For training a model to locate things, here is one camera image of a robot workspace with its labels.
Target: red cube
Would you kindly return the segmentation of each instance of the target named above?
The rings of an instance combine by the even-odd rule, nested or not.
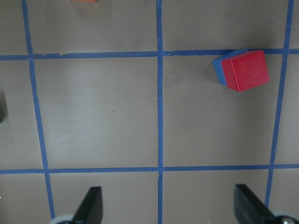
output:
[[[229,88],[243,91],[269,82],[265,55],[262,50],[247,51],[221,61]]]

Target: orange block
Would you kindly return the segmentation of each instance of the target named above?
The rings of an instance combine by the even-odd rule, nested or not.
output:
[[[96,2],[97,0],[73,0],[73,1]]]

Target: grid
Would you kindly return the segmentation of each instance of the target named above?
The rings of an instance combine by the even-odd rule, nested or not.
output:
[[[205,170],[268,170],[268,180],[265,195],[265,204],[268,206],[271,196],[271,186],[273,171],[275,169],[299,168],[299,164],[274,164],[275,152],[278,140],[278,130],[283,102],[285,75],[287,60],[289,54],[299,54],[299,49],[289,49],[292,13],[294,0],[288,0],[287,18],[285,27],[285,40],[282,49],[262,49],[266,54],[282,55],[282,64],[280,72],[280,81],[278,89],[277,108],[271,145],[271,156],[269,164],[265,165],[238,165],[238,166],[193,166],[193,167],[165,167],[163,165],[163,58],[168,56],[204,56],[204,55],[223,55],[231,52],[233,49],[211,49],[211,50],[174,50],[163,51],[162,35],[162,1],[156,0],[157,11],[157,51],[142,52],[100,52],[100,53],[69,53],[61,55],[56,54],[34,54],[30,37],[30,28],[28,20],[27,1],[21,0],[24,28],[27,43],[27,55],[0,55],[1,61],[7,60],[28,60],[30,81],[34,108],[36,113],[37,129],[40,141],[43,169],[14,169],[0,170],[0,175],[5,174],[45,174],[46,189],[51,218],[55,217],[54,203],[52,197],[50,174],[54,173],[97,173],[97,172],[158,172],[158,224],[163,223],[163,173],[168,171],[205,171]],[[38,59],[65,59],[65,58],[116,58],[116,57],[156,57],[157,58],[157,114],[158,114],[158,166],[157,167],[123,167],[123,168],[65,168],[49,169],[46,154],[45,141],[43,136],[42,118],[40,106],[36,92],[35,60]]]

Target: floor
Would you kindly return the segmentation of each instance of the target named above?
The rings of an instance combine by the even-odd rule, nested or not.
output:
[[[103,224],[236,224],[233,187],[299,217],[299,0],[0,0],[0,223],[102,186]],[[263,49],[235,92],[212,60]]]

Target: vertical blue tape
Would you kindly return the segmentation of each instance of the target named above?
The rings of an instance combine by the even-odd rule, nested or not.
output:
[[[39,137],[39,142],[40,142],[40,147],[41,147],[43,169],[45,172],[45,182],[46,182],[46,189],[47,189],[47,195],[48,195],[50,215],[51,215],[51,218],[53,219],[55,217],[54,203],[53,203],[52,189],[51,189],[51,183],[50,183],[47,153],[46,153],[45,141],[44,141],[44,136],[43,136],[42,118],[41,118],[41,112],[40,112],[40,107],[39,107],[39,102],[38,102],[38,97],[37,97],[37,91],[36,91],[35,63],[34,63],[34,59],[33,59],[33,48],[32,48],[31,36],[30,36],[28,6],[27,6],[26,0],[22,0],[21,5],[22,5],[22,12],[23,12],[23,19],[24,19],[27,51],[28,51],[28,56],[29,56],[29,58],[28,58],[29,59],[29,72],[30,72],[30,81],[31,81],[34,109],[35,109],[35,113],[36,113],[37,131],[38,131],[38,137]]]
[[[163,35],[162,0],[156,0],[157,10],[157,98],[158,98],[158,224],[163,223]]]
[[[275,114],[275,123],[274,123],[274,130],[273,130],[269,172],[268,172],[267,188],[266,188],[266,195],[265,195],[265,205],[266,206],[269,206],[270,196],[271,196],[271,187],[272,187],[272,179],[273,179],[273,172],[274,172],[274,163],[275,163],[275,154],[276,154],[276,148],[277,148],[280,115],[281,115],[282,101],[283,101],[284,88],[285,88],[285,75],[286,75],[287,59],[288,59],[288,54],[289,54],[293,6],[294,6],[294,1],[289,0],[288,1],[288,9],[287,9],[286,26],[285,26],[285,42],[284,42],[284,51],[285,52],[283,53],[283,56],[282,56],[280,81],[279,81],[279,88],[278,88],[278,98],[277,98],[277,106],[276,106],[276,114]]]

